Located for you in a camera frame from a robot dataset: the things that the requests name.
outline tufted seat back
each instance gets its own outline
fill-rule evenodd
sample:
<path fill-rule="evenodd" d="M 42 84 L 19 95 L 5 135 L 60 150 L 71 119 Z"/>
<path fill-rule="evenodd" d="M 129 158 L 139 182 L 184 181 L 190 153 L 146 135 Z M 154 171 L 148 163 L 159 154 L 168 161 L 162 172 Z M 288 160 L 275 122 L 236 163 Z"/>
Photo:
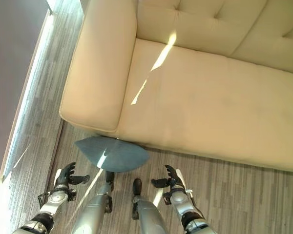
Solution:
<path fill-rule="evenodd" d="M 293 0 L 140 0 L 137 37 L 293 73 Z"/>

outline sofa seat cushion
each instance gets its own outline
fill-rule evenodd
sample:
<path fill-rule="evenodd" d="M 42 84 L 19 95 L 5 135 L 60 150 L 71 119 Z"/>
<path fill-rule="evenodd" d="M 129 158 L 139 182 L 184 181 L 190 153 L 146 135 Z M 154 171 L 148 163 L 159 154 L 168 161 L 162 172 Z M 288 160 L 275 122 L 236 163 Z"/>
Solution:
<path fill-rule="evenodd" d="M 136 39 L 116 135 L 293 171 L 293 74 Z"/>

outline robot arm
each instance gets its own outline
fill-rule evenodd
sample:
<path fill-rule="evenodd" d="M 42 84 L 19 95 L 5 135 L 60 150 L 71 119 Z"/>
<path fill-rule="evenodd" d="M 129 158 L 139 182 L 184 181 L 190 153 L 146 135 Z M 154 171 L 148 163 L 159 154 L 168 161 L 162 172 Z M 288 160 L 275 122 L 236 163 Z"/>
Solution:
<path fill-rule="evenodd" d="M 170 186 L 170 191 L 163 194 L 166 205 L 173 205 L 187 234 L 216 234 L 206 222 L 202 212 L 196 207 L 192 190 L 187 190 L 180 170 L 165 165 L 170 178 L 152 180 L 156 188 Z"/>
<path fill-rule="evenodd" d="M 56 179 L 53 190 L 38 196 L 41 209 L 30 221 L 19 227 L 13 234 L 49 234 L 54 220 L 61 213 L 69 201 L 76 199 L 76 189 L 69 189 L 69 184 L 87 183 L 89 175 L 71 176 L 74 174 L 75 162 L 68 164 L 61 170 Z M 42 205 L 41 196 L 48 196 L 48 201 Z"/>

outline sofa armrest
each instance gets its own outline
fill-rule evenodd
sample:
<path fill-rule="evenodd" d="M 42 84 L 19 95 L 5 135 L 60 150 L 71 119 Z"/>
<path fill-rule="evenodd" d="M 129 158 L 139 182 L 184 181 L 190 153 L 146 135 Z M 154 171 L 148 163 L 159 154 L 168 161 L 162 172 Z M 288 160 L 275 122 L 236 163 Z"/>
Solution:
<path fill-rule="evenodd" d="M 63 91 L 63 119 L 93 130 L 117 128 L 136 29 L 134 1 L 90 0 Z"/>

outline sofa cushion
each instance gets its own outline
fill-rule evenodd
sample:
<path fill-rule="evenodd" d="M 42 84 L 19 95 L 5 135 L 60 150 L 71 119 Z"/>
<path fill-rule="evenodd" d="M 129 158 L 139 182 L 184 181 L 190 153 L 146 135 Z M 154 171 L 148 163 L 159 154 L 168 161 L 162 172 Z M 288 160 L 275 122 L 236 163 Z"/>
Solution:
<path fill-rule="evenodd" d="M 293 171 L 293 74 L 136 39 L 116 136 Z"/>
<path fill-rule="evenodd" d="M 140 0 L 137 37 L 293 72 L 293 0 Z"/>

